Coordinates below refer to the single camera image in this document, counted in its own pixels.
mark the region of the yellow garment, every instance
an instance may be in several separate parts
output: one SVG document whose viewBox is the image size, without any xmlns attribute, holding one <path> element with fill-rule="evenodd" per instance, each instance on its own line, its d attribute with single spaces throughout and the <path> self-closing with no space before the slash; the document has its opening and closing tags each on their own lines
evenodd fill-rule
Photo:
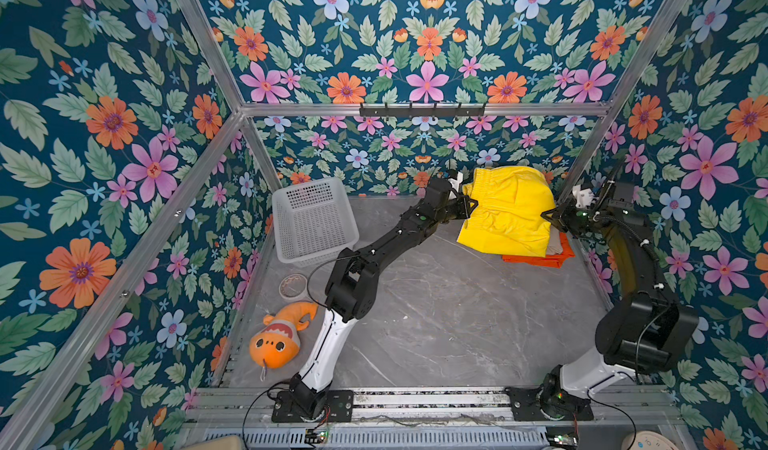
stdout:
<svg viewBox="0 0 768 450">
<path fill-rule="evenodd" d="M 475 169 L 464 193 L 479 202 L 464 221 L 457 242 L 483 253 L 544 257 L 550 224 L 542 212 L 554 208 L 544 175 L 532 167 Z"/>
</svg>

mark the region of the gray marble floor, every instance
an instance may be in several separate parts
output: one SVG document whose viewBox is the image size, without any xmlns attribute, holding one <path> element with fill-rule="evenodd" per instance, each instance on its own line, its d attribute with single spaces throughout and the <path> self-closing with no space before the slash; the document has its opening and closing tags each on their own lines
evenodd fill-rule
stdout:
<svg viewBox="0 0 768 450">
<path fill-rule="evenodd" d="M 416 201 L 351 198 L 360 229 L 356 247 L 378 239 Z M 460 228 L 459 221 L 441 225 L 383 272 L 376 304 L 342 350 L 334 386 L 535 385 L 590 347 L 605 311 L 578 257 L 562 269 L 504 263 L 457 244 Z M 312 277 L 316 299 L 324 298 L 331 267 Z M 245 343 L 264 327 L 266 313 L 285 304 L 277 290 L 283 277 L 311 271 L 272 260 L 245 326 Z M 322 311 L 300 334 L 296 359 L 261 382 L 261 367 L 245 351 L 236 358 L 229 386 L 263 387 L 293 376 L 320 332 Z"/>
</svg>

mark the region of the stuffed toy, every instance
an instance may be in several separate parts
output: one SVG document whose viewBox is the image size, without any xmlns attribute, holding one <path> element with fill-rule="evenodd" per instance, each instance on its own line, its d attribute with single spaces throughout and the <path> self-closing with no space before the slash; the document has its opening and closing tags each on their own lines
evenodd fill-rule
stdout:
<svg viewBox="0 0 768 450">
<path fill-rule="evenodd" d="M 294 302 L 283 307 L 274 317 L 264 317 L 266 328 L 250 340 L 250 358 L 267 368 L 281 368 L 299 353 L 299 331 L 310 326 L 317 314 L 317 303 Z M 310 316 L 308 321 L 301 319 Z"/>
</svg>

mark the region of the orange cloth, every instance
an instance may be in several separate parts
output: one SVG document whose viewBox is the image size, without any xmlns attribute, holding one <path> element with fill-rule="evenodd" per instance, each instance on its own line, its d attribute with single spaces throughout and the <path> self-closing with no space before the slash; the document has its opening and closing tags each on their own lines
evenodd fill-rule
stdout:
<svg viewBox="0 0 768 450">
<path fill-rule="evenodd" d="M 520 255 L 502 255 L 504 262 L 512 263 L 530 263 L 531 265 L 539 265 L 540 267 L 552 267 L 560 268 L 563 266 L 563 262 L 571 257 L 576 257 L 576 254 L 571 250 L 571 245 L 568 244 L 568 236 L 566 234 L 560 234 L 560 243 L 563 246 L 563 253 L 558 255 L 547 255 L 546 257 L 523 257 Z"/>
</svg>

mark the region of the white plastic basket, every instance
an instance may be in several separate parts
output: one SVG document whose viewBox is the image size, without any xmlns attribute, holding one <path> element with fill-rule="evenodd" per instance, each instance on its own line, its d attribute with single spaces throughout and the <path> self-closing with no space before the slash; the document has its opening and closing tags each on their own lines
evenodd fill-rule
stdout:
<svg viewBox="0 0 768 450">
<path fill-rule="evenodd" d="M 336 177 L 281 188 L 272 195 L 277 258 L 298 267 L 335 258 L 360 239 L 344 185 Z"/>
</svg>

